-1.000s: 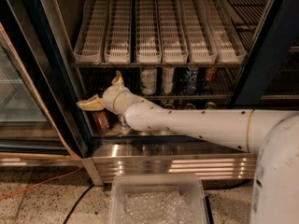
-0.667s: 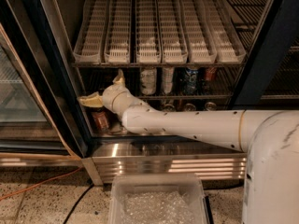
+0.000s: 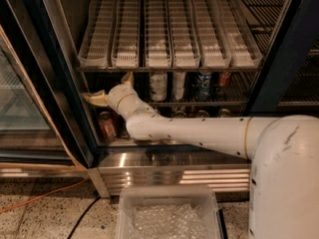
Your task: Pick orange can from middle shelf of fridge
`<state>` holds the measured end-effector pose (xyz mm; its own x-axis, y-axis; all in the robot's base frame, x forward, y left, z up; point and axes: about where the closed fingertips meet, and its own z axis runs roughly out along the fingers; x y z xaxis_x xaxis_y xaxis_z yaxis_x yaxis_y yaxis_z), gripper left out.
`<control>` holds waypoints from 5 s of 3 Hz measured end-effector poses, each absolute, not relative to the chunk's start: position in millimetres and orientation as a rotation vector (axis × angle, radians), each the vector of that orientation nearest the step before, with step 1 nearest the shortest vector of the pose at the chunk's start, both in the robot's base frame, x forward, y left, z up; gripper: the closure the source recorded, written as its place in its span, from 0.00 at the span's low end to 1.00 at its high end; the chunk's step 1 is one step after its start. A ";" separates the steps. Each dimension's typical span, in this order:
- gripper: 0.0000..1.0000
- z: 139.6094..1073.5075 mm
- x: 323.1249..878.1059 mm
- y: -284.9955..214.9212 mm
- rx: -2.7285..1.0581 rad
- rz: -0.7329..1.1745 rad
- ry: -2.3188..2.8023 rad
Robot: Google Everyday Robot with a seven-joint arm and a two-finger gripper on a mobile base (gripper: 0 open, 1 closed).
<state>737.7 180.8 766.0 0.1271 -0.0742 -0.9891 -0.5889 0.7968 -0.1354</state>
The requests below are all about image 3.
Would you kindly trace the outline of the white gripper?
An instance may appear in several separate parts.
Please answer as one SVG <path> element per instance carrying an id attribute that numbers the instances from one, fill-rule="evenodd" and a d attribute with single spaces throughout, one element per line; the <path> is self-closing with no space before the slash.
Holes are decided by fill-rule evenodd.
<path id="1" fill-rule="evenodd" d="M 143 106 L 134 86 L 134 73 L 127 72 L 121 79 L 121 84 L 113 87 L 108 94 L 104 90 L 96 93 L 82 93 L 82 97 L 89 104 L 96 107 L 109 106 L 118 115 L 127 120 L 133 113 Z"/>

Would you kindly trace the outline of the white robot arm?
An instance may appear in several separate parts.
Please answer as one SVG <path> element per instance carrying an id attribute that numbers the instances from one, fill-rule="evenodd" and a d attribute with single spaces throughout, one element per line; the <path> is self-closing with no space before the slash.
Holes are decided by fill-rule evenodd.
<path id="1" fill-rule="evenodd" d="M 165 118 L 139 98 L 132 73 L 108 92 L 82 97 L 120 115 L 135 140 L 176 140 L 249 159 L 249 239 L 319 239 L 318 118 Z"/>

